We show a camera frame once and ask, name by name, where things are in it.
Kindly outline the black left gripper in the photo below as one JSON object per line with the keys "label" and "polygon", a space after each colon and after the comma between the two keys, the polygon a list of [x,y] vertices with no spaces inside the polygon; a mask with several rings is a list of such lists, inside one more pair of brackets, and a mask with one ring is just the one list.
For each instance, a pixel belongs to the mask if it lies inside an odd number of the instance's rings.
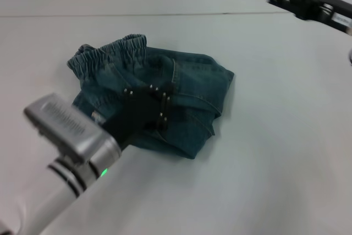
{"label": "black left gripper", "polygon": [[122,109],[105,121],[105,131],[124,150],[141,131],[155,126],[158,117],[159,129],[167,129],[171,108],[167,94],[173,91],[172,83],[124,89]]}

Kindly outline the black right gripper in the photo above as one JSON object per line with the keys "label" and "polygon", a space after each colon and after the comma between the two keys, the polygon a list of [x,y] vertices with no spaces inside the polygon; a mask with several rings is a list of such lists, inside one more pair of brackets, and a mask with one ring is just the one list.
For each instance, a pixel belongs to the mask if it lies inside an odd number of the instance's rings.
{"label": "black right gripper", "polygon": [[267,0],[277,7],[297,4],[295,16],[301,20],[313,20],[340,31],[351,30],[351,4],[343,0]]}

